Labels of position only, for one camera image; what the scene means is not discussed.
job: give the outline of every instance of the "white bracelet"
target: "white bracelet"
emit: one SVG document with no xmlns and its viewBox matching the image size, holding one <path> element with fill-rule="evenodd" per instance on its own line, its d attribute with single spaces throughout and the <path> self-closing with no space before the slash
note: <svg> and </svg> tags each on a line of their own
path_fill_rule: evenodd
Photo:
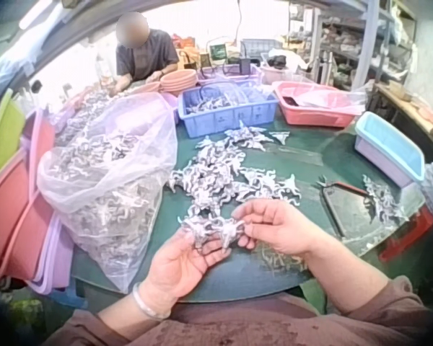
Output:
<svg viewBox="0 0 433 346">
<path fill-rule="evenodd" d="M 155 319 L 156 321 L 163 321 L 164 319 L 168 319 L 170 317 L 171 311 L 168 311 L 166 314 L 158 314 L 156 311 L 149 308 L 139 296 L 139 284 L 135 283 L 133 286 L 133 297 L 135 298 L 136 304 L 138 304 L 139 309 L 151 319 Z"/>
</svg>

